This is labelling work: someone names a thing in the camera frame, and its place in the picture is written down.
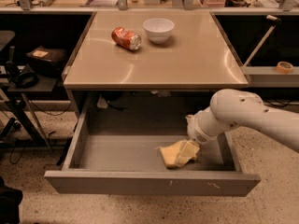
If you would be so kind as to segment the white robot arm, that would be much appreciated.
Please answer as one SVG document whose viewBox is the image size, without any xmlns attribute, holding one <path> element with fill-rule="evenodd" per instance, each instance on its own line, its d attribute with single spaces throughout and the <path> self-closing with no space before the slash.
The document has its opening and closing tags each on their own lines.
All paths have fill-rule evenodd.
<svg viewBox="0 0 299 224">
<path fill-rule="evenodd" d="M 187 135 L 197 144 L 205 145 L 243 126 L 299 152 L 299 114 L 266 106 L 255 93 L 232 89 L 217 91 L 208 108 L 188 115 L 186 120 Z"/>
</svg>

